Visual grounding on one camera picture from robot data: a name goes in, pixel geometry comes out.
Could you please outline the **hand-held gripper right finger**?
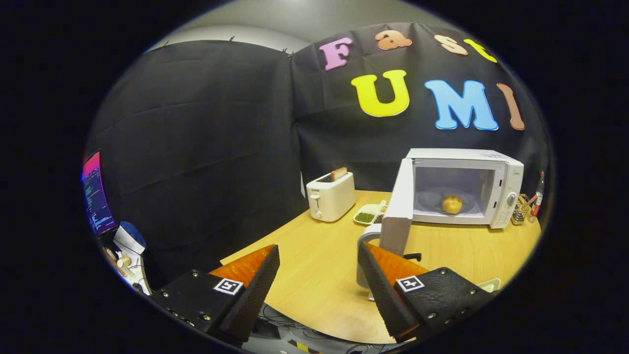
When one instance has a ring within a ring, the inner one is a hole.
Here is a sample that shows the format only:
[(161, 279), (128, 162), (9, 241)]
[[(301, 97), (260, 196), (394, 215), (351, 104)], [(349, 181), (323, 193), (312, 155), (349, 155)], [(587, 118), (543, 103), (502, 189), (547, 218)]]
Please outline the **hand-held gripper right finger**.
[(397, 343), (444, 332), (492, 299), (490, 292), (448, 267), (427, 270), (366, 241), (359, 245), (358, 262)]

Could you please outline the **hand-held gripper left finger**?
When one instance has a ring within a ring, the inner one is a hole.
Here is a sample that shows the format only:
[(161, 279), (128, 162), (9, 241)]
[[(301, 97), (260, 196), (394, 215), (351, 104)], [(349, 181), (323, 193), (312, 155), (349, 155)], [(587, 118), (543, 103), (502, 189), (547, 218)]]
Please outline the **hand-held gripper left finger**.
[(149, 298), (185, 325), (231, 345), (248, 341), (280, 267), (270, 244), (210, 272), (191, 269)]

